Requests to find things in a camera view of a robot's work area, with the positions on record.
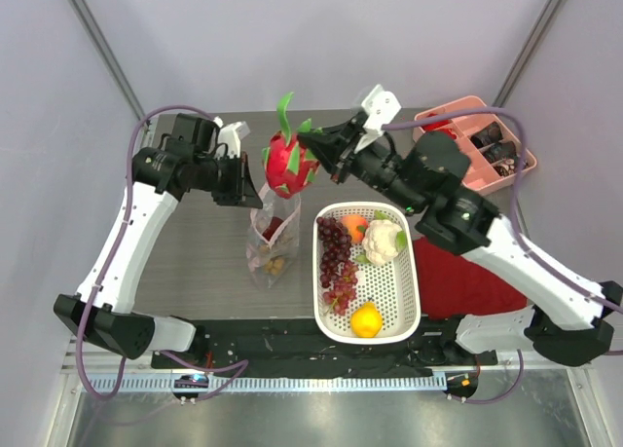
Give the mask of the dark red apple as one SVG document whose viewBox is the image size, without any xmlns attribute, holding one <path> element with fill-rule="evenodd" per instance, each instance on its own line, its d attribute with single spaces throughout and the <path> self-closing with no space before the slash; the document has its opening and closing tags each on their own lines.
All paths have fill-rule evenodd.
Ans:
<svg viewBox="0 0 623 447">
<path fill-rule="evenodd" d="M 262 233 L 262 236 L 265 240 L 271 241 L 278 238 L 283 233 L 285 228 L 286 226 L 284 220 L 277 216 L 273 216 L 269 222 L 269 225 Z"/>
</svg>

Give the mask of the pink dragon fruit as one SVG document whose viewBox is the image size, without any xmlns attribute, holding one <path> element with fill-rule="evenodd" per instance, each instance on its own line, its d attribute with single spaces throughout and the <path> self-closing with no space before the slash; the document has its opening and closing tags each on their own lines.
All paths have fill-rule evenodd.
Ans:
<svg viewBox="0 0 623 447">
<path fill-rule="evenodd" d="M 290 199 L 309 187 L 315 180 L 320 162 L 299 141 L 301 133 L 318 134 L 312 128 L 312 119 L 306 119 L 293 129 L 287 116 L 293 92 L 281 98 L 276 107 L 278 131 L 269 145 L 262 149 L 262 164 L 269 188 L 278 197 Z"/>
</svg>

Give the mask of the clear pink-dotted zip bag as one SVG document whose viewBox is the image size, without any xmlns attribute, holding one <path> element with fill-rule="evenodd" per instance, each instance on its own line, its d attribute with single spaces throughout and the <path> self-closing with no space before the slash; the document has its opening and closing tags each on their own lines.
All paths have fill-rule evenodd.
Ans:
<svg viewBox="0 0 623 447">
<path fill-rule="evenodd" d="M 251 277 L 258 288 L 270 289 L 294 262 L 299 252 L 301 198 L 297 194 L 290 199 L 278 197 L 265 183 L 259 195 L 263 201 L 262 209 L 252 209 L 247 230 L 246 259 Z M 285 230 L 276 239 L 267 241 L 262 233 L 273 216 L 284 220 Z M 288 260 L 285 270 L 278 277 L 265 274 L 262 266 L 269 259 L 284 256 Z"/>
</svg>

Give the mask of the yellow-brown longan bunch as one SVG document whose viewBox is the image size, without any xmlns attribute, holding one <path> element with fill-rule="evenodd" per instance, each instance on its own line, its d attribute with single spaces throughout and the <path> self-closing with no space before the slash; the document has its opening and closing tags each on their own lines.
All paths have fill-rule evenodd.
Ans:
<svg viewBox="0 0 623 447">
<path fill-rule="evenodd" d="M 262 266 L 262 271 L 273 277 L 278 277 L 285 270 L 288 260 L 284 256 L 273 257 Z"/>
</svg>

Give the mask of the orange peach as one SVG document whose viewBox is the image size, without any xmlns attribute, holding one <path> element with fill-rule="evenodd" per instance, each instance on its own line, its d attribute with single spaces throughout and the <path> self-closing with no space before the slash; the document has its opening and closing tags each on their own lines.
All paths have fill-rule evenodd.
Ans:
<svg viewBox="0 0 623 447">
<path fill-rule="evenodd" d="M 357 214 L 350 214 L 343 216 L 340 222 L 346 228 L 352 243 L 359 244 L 363 241 L 369 226 L 365 217 Z"/>
</svg>

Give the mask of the white cauliflower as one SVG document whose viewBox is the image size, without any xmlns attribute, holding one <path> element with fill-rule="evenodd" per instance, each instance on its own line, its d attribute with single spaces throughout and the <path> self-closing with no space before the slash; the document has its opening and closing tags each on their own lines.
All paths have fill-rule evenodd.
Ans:
<svg viewBox="0 0 623 447">
<path fill-rule="evenodd" d="M 375 219 L 369 223 L 361 246 L 365 259 L 375 266 L 393 261 L 407 246 L 405 231 L 389 219 Z"/>
</svg>

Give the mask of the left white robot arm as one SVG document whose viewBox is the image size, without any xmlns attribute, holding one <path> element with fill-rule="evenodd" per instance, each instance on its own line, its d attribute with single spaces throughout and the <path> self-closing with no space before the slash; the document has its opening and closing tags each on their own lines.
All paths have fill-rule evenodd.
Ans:
<svg viewBox="0 0 623 447">
<path fill-rule="evenodd" d="M 221 206 L 261 207 L 240 148 L 248 133 L 245 122 L 178 114 L 159 146 L 132 157 L 132 183 L 92 270 L 74 294 L 55 300 L 55 315 L 77 339 L 127 359 L 166 350 L 188 368 L 205 361 L 207 344 L 196 325 L 139 314 L 135 295 L 156 240 L 186 193 L 204 191 Z"/>
</svg>

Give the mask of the dark purple grape bunch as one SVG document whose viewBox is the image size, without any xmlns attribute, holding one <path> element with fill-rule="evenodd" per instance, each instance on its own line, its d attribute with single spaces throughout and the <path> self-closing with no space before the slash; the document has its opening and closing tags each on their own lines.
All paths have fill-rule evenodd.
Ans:
<svg viewBox="0 0 623 447">
<path fill-rule="evenodd" d="M 318 217 L 315 222 L 322 245 L 319 281 L 323 288 L 329 288 L 349 260 L 351 235 L 347 227 L 334 217 Z"/>
</svg>

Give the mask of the dark patterned cup upper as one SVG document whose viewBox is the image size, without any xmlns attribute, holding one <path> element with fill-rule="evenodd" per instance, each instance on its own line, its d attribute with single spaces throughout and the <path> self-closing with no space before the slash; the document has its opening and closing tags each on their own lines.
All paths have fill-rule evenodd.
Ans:
<svg viewBox="0 0 623 447">
<path fill-rule="evenodd" d="M 503 133 L 498 122 L 491 122 L 481 130 L 469 136 L 470 141 L 478 149 L 498 143 L 502 138 Z"/>
</svg>

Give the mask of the dark patterned cup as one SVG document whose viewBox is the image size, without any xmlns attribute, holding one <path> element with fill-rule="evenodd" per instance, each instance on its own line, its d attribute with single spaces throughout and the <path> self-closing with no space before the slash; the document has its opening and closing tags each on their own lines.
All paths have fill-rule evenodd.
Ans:
<svg viewBox="0 0 623 447">
<path fill-rule="evenodd" d="M 470 141 L 478 149 L 498 143 L 502 138 L 503 133 L 498 122 L 491 122 L 481 130 L 469 136 Z"/>
<path fill-rule="evenodd" d="M 483 152 L 483 157 L 500 177 L 511 176 L 529 166 L 527 161 L 520 163 L 517 147 L 512 141 L 492 144 Z"/>
</svg>

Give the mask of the yellow lemon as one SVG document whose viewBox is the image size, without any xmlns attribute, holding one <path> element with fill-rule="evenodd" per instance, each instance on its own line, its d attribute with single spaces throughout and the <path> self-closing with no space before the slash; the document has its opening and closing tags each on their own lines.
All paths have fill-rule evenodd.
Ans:
<svg viewBox="0 0 623 447">
<path fill-rule="evenodd" d="M 362 305 L 350 318 L 350 328 L 358 338 L 375 338 L 383 325 L 383 317 L 372 302 Z"/>
</svg>

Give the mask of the dark patterned cup lower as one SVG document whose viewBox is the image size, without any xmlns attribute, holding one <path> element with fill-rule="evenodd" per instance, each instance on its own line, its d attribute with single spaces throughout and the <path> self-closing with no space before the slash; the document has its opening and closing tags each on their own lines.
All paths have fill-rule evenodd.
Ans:
<svg viewBox="0 0 623 447">
<path fill-rule="evenodd" d="M 483 152 L 483 157 L 500 177 L 511 176 L 529 166 L 527 161 L 520 163 L 517 147 L 512 141 L 492 144 Z"/>
</svg>

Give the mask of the red cloth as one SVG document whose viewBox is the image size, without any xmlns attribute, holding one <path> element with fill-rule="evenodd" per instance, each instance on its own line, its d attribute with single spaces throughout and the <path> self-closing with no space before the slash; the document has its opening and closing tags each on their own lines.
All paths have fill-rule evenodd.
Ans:
<svg viewBox="0 0 623 447">
<path fill-rule="evenodd" d="M 522 310 L 527 298 L 484 268 L 421 238 L 413 242 L 422 312 L 432 319 Z"/>
</svg>

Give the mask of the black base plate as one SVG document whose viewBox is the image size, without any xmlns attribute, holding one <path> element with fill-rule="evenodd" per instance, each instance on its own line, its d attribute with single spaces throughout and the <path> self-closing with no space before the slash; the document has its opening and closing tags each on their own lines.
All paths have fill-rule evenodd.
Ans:
<svg viewBox="0 0 623 447">
<path fill-rule="evenodd" d="M 425 319 L 394 344 L 345 344 L 327 337 L 312 317 L 196 320 L 199 328 L 182 360 L 222 368 L 246 359 L 246 378 L 334 379 L 427 377 L 441 367 L 495 366 L 494 351 L 478 355 L 450 339 L 455 318 Z"/>
</svg>

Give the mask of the right aluminium frame post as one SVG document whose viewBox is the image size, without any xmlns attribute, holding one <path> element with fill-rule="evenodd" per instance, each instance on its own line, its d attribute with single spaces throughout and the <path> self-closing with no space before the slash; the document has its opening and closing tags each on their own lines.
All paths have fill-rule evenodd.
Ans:
<svg viewBox="0 0 623 447">
<path fill-rule="evenodd" d="M 504 106 L 507 103 L 567 1 L 546 0 L 494 99 L 494 106 Z"/>
</svg>

